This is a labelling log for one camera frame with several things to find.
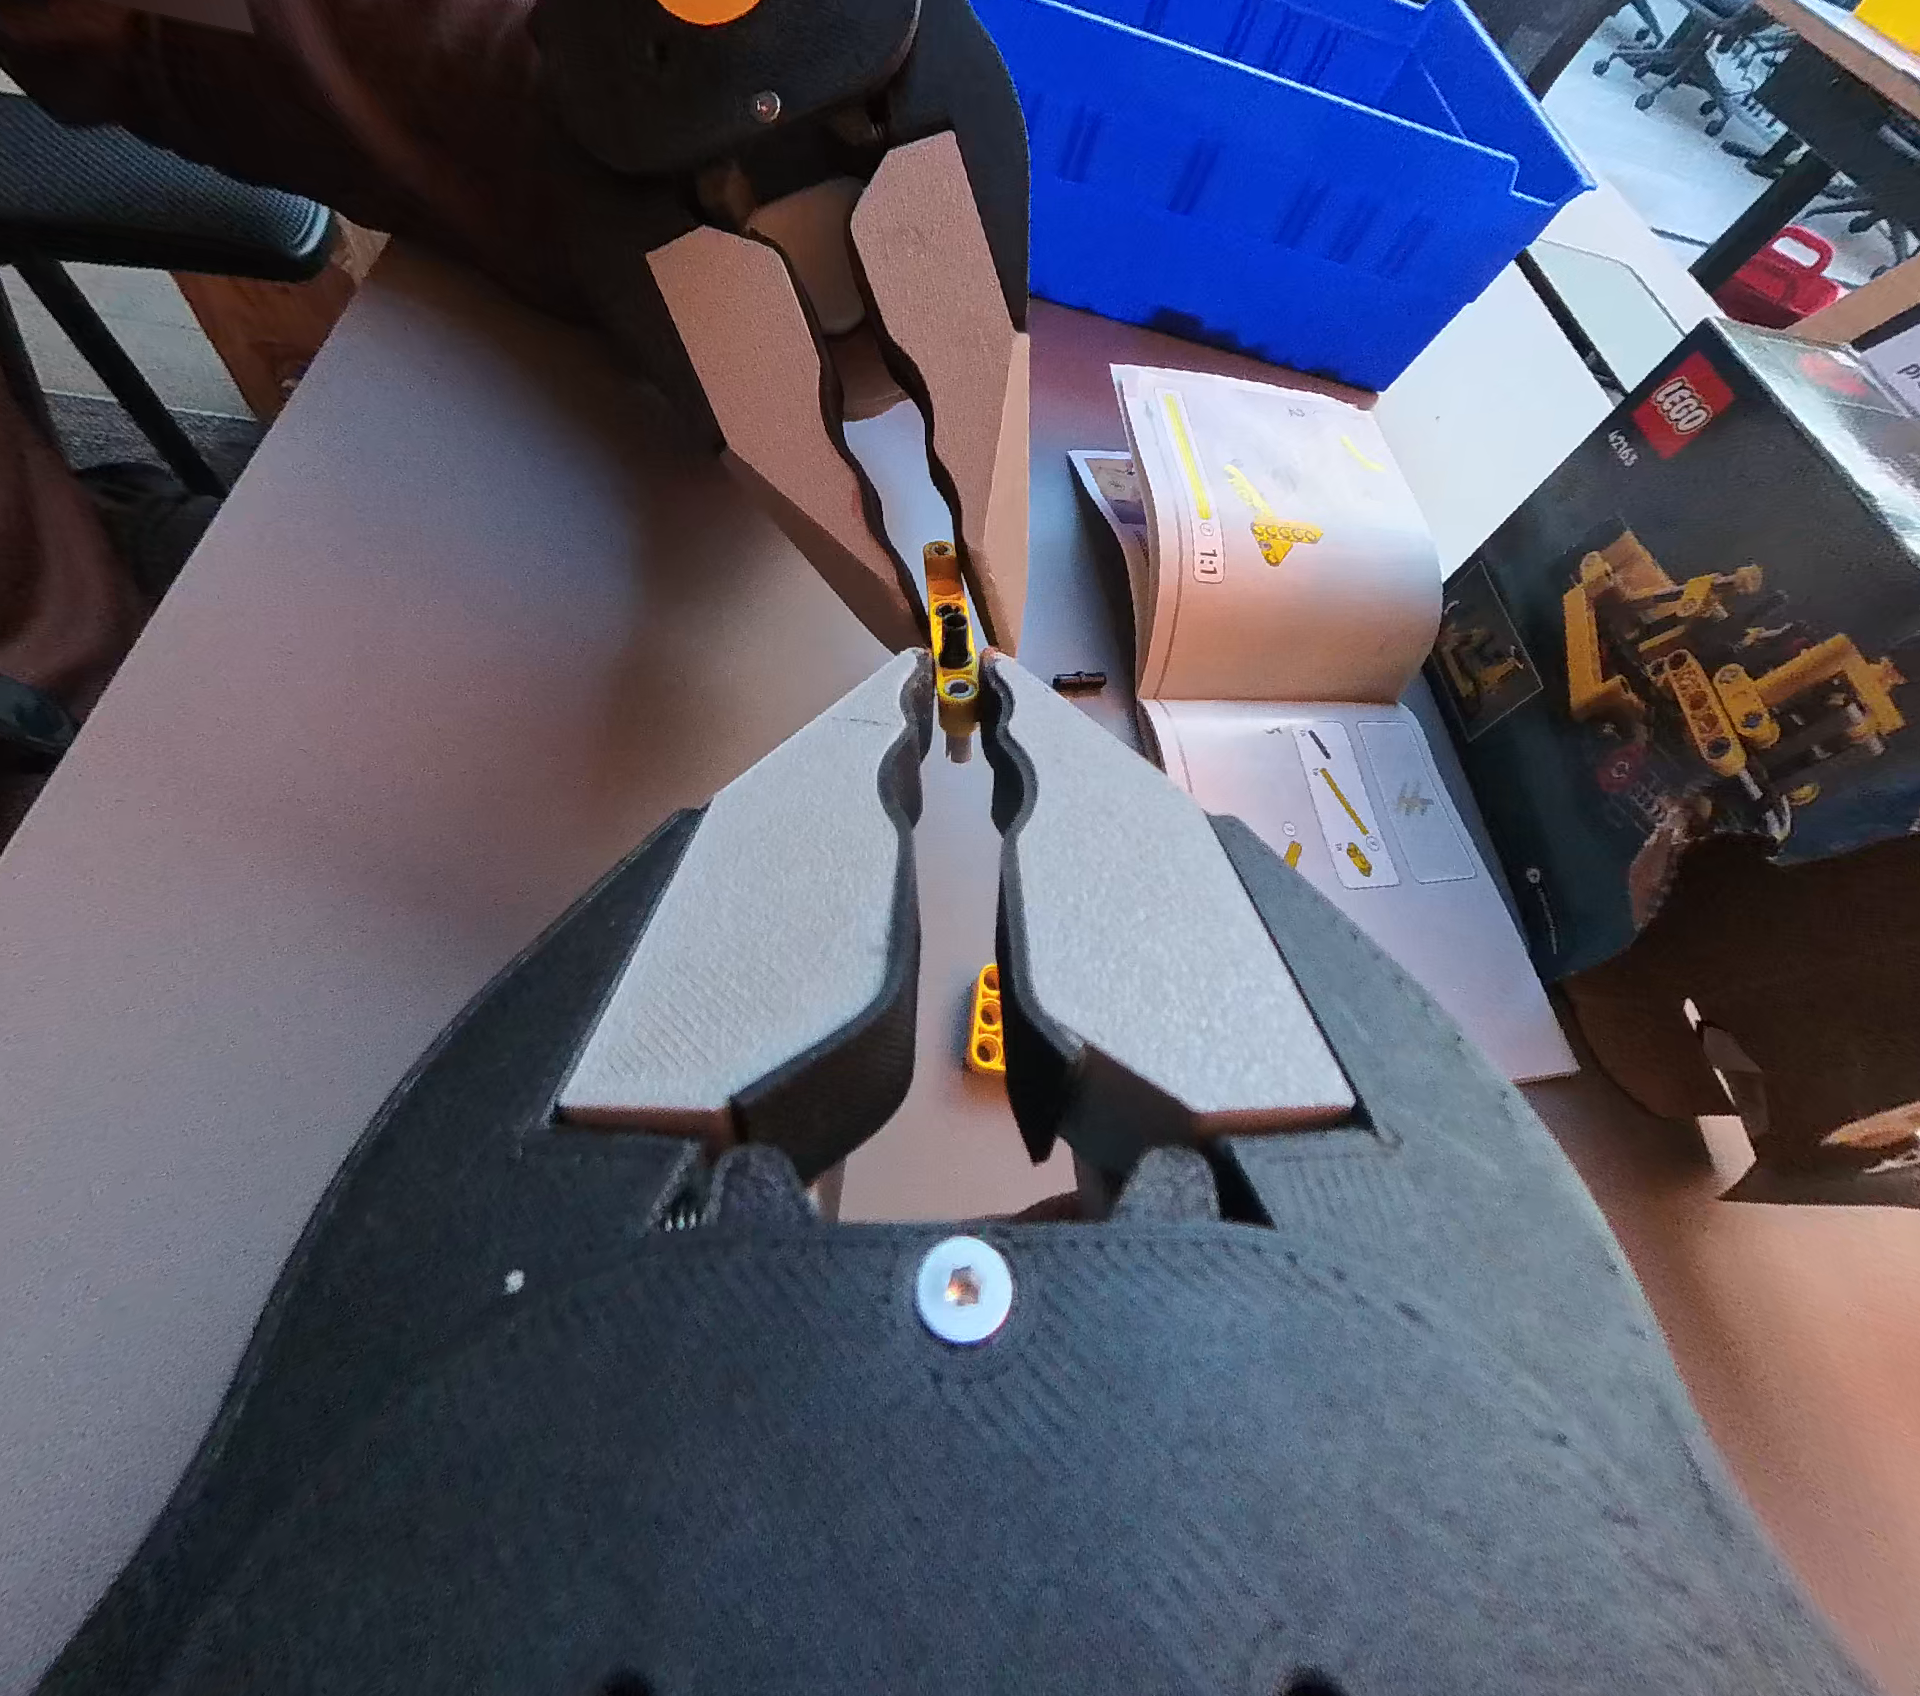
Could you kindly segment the person's leg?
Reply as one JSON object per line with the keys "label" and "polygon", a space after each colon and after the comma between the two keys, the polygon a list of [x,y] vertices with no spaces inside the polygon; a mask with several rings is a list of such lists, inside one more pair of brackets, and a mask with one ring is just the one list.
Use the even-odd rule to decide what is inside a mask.
{"label": "person's leg", "polygon": [[87,719],[149,626],[80,476],[0,392],[0,666]]}

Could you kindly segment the wooden background desk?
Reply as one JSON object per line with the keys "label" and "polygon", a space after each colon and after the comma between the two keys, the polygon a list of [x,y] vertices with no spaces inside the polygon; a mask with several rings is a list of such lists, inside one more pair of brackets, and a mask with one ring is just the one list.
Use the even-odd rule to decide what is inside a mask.
{"label": "wooden background desk", "polygon": [[1866,190],[1878,216],[1920,226],[1920,64],[1828,0],[1760,0],[1792,33],[1787,58],[1760,88],[1796,155],[1691,264],[1718,294],[1747,258],[1792,226],[1836,179]]}

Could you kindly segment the dark lego set box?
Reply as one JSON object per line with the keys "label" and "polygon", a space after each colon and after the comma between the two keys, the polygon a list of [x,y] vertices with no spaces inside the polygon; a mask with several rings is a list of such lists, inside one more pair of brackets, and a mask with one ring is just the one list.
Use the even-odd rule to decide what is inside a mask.
{"label": "dark lego set box", "polygon": [[1731,1202],[1920,1202],[1914,408],[1706,319],[1446,579],[1429,686],[1524,939]]}

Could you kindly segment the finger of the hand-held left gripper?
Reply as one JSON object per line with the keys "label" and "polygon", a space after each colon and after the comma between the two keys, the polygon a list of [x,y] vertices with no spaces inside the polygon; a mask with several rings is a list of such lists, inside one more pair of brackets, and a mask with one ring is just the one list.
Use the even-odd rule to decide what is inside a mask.
{"label": "finger of the hand-held left gripper", "polygon": [[927,645],[924,591],[845,449],[844,385],[778,247],[690,226],[647,265],[734,479],[888,652]]}
{"label": "finger of the hand-held left gripper", "polygon": [[889,147],[849,209],[867,327],[924,408],[975,615],[1019,655],[1028,607],[1028,336],[1009,307],[954,131]]}

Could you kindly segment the yellow straight lego beam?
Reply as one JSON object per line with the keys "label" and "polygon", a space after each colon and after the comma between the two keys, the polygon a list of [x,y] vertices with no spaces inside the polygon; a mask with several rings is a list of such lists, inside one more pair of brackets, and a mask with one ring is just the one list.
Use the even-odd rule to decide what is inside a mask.
{"label": "yellow straight lego beam", "polygon": [[[942,597],[961,597],[965,602],[965,581],[961,581],[961,566],[960,566],[960,546],[949,539],[934,539],[924,546],[924,576],[927,576],[927,632],[933,632],[933,607]],[[979,645],[975,645],[975,626],[972,626],[972,652],[975,662],[972,673],[942,673],[934,652],[933,652],[933,696],[934,696],[934,718],[942,718],[942,734],[949,744],[949,760],[965,760],[972,756],[972,734],[979,719]]]}

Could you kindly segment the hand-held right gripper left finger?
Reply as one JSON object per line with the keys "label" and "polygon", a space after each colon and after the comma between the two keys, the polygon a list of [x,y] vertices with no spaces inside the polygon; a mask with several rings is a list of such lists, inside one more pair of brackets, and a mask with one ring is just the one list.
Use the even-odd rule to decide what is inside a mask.
{"label": "hand-held right gripper left finger", "polygon": [[701,811],[679,811],[563,919],[600,922],[556,1122],[776,1149],[833,1174],[908,1095],[924,955],[915,827],[933,655],[888,660]]}

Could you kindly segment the lego instruction booklet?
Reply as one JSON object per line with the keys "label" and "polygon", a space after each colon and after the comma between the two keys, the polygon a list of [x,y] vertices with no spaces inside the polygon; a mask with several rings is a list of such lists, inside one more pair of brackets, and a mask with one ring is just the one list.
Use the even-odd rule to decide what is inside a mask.
{"label": "lego instruction booklet", "polygon": [[1165,774],[1241,817],[1520,1088],[1578,1072],[1421,718],[1443,568],[1345,401],[1116,366],[1122,454],[1073,449],[1119,539],[1138,719]]}

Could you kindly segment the black mesh office chair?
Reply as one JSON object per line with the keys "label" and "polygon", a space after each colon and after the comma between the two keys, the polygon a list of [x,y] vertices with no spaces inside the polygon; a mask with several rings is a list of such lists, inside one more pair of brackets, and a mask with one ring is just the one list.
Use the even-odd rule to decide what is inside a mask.
{"label": "black mesh office chair", "polygon": [[337,223],[316,200],[248,189],[125,131],[65,131],[22,94],[0,97],[0,264],[192,494],[221,497],[226,479],[149,388],[65,264],[307,285],[336,247]]}

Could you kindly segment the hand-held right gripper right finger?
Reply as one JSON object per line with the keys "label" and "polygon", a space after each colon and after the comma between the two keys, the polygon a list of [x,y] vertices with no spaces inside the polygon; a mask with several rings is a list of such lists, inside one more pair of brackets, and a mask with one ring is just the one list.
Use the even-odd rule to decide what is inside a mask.
{"label": "hand-held right gripper right finger", "polygon": [[1354,1197],[1357,934],[1013,655],[986,660],[1009,1095],[1087,1215],[1151,1153],[1168,1202],[1325,1215]]}

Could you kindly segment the red plastic object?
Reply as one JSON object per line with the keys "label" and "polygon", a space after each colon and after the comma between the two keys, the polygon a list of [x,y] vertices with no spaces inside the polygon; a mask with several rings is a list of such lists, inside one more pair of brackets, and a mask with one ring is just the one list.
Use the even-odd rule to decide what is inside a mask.
{"label": "red plastic object", "polygon": [[1838,303],[1845,285],[1829,277],[1829,264],[1836,247],[1792,223],[1709,294],[1743,327],[1792,331]]}

